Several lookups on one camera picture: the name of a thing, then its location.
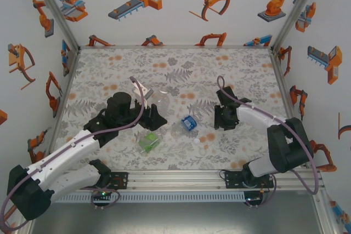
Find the blue label plastic bottle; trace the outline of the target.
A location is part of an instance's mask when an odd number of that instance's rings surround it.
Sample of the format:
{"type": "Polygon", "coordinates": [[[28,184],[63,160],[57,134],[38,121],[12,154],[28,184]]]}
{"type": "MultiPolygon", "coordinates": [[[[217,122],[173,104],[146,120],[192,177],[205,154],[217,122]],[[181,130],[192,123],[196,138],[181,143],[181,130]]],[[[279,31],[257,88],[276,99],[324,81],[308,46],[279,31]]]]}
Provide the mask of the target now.
{"type": "Polygon", "coordinates": [[[197,127],[199,119],[195,115],[187,115],[171,127],[171,136],[178,139],[181,136],[190,135],[197,127]]]}

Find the floral table cover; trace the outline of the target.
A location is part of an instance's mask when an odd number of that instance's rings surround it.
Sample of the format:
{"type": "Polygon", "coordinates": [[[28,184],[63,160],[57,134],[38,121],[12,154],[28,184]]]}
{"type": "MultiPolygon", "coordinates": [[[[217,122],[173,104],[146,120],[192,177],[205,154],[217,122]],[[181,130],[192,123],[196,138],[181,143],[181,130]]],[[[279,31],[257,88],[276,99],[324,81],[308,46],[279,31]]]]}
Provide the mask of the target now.
{"type": "Polygon", "coordinates": [[[80,168],[100,159],[113,170],[185,170],[241,168],[268,150],[265,135],[246,123],[234,130],[214,129],[219,101],[217,77],[223,76],[238,98],[285,117],[280,89],[267,49],[118,49],[83,50],[65,107],[56,147],[63,146],[116,92],[131,93],[130,77],[154,91],[166,88],[170,105],[165,143],[143,157],[135,147],[136,126],[75,164],[80,168]],[[187,115],[199,122],[188,136],[174,139],[171,127],[187,115]],[[200,139],[199,144],[193,140],[200,139]],[[199,149],[207,150],[201,157],[199,149]]]}

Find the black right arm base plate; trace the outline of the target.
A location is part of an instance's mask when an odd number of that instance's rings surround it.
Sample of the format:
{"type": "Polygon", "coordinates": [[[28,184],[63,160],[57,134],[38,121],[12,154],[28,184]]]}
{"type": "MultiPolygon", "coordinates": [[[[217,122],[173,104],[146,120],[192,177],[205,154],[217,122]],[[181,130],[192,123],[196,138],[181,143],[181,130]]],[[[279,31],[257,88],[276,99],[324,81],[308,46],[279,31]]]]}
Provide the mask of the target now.
{"type": "Polygon", "coordinates": [[[244,179],[241,172],[225,170],[224,181],[225,181],[225,187],[227,189],[245,188],[243,184],[244,179]]]}

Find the aluminium side frame rail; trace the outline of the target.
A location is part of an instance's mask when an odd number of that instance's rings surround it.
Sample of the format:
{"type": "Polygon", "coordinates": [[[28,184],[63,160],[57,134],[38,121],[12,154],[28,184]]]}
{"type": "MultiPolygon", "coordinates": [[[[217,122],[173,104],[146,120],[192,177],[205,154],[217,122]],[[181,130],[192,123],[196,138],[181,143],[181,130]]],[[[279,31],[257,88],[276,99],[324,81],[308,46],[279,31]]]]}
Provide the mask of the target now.
{"type": "Polygon", "coordinates": [[[57,140],[59,132],[60,132],[61,122],[62,122],[62,119],[63,119],[63,115],[65,113],[66,103],[68,101],[68,97],[69,97],[69,93],[71,91],[73,79],[74,79],[75,72],[76,72],[76,69],[77,69],[77,65],[78,65],[78,62],[79,62],[79,59],[80,59],[80,53],[81,53],[81,50],[79,50],[73,56],[72,68],[70,70],[68,83],[67,83],[66,89],[64,91],[64,95],[63,95],[63,98],[61,100],[61,104],[59,106],[58,116],[57,116],[55,127],[54,127],[54,130],[53,130],[52,139],[50,141],[49,146],[46,148],[46,150],[47,150],[46,155],[49,155],[55,149],[55,143],[56,143],[56,140],[57,140]]]}
{"type": "Polygon", "coordinates": [[[273,53],[270,57],[286,118],[281,123],[268,128],[269,157],[275,169],[285,173],[308,162],[309,142],[301,120],[292,112],[292,104],[288,98],[286,82],[279,62],[273,53]]]}

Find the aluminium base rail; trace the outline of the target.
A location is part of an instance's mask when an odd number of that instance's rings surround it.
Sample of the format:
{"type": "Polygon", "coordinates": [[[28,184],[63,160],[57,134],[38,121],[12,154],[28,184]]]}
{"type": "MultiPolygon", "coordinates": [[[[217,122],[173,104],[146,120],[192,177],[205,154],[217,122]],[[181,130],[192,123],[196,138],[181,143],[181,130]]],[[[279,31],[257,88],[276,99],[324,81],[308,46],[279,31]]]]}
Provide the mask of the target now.
{"type": "MultiPolygon", "coordinates": [[[[308,187],[315,186],[311,169],[299,168],[296,173],[276,174],[277,190],[305,190],[299,175],[308,187]]],[[[226,191],[219,170],[129,170],[127,188],[129,192],[174,192],[174,191],[226,191]]]]}

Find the aluminium rear frame rail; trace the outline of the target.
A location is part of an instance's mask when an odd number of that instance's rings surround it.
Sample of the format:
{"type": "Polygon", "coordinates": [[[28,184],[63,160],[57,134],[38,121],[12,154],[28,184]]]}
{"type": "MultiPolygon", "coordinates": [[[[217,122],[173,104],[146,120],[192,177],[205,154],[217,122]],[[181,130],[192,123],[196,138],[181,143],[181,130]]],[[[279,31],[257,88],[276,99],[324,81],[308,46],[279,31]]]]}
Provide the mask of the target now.
{"type": "Polygon", "coordinates": [[[115,45],[115,46],[81,46],[80,50],[118,50],[118,49],[268,49],[271,50],[271,46],[243,46],[243,45],[115,45]]]}

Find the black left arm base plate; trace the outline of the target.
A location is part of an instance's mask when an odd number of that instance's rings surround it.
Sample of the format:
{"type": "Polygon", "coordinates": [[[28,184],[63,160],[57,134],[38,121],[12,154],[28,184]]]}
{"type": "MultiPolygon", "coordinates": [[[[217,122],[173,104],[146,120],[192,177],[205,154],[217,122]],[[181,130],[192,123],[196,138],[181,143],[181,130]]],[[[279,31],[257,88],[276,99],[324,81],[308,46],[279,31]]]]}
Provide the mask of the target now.
{"type": "Polygon", "coordinates": [[[128,172],[111,172],[108,189],[125,190],[128,184],[128,172]]]}

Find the aluminium corner post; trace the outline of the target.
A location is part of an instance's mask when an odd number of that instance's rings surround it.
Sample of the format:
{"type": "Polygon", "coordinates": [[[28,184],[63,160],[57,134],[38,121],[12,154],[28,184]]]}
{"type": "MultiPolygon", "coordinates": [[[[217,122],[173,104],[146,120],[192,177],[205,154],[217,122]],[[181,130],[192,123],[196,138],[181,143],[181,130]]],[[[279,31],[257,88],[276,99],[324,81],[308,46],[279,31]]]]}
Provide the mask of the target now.
{"type": "Polygon", "coordinates": [[[68,42],[71,44],[71,48],[78,54],[80,51],[80,45],[78,44],[72,30],[70,29],[69,25],[66,22],[66,19],[62,15],[60,8],[55,0],[44,0],[47,7],[52,12],[55,21],[61,28],[63,34],[67,38],[68,42]]]}
{"type": "Polygon", "coordinates": [[[288,33],[293,28],[295,22],[297,21],[302,9],[307,4],[307,0],[297,0],[292,8],[291,12],[287,16],[285,23],[283,24],[282,29],[280,30],[273,46],[272,53],[277,54],[282,46],[284,40],[286,39],[288,33]]]}

